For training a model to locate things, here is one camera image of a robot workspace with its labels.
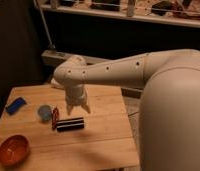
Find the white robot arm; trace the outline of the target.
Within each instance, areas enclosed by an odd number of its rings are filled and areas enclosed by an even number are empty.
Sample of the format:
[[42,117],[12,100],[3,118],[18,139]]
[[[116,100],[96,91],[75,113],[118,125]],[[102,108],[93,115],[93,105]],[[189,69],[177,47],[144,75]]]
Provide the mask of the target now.
[[142,171],[200,171],[200,51],[150,52],[88,65],[74,55],[54,71],[67,109],[87,103],[86,84],[142,90],[139,149]]

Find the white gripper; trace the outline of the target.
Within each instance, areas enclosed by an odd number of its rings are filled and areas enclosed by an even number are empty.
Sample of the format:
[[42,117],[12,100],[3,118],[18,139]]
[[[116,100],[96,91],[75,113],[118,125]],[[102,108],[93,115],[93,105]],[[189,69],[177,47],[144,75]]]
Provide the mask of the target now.
[[91,113],[90,107],[87,102],[87,93],[85,86],[83,84],[66,86],[65,87],[65,100],[68,104],[66,107],[67,114],[70,116],[74,106],[82,106],[82,108],[87,112]]

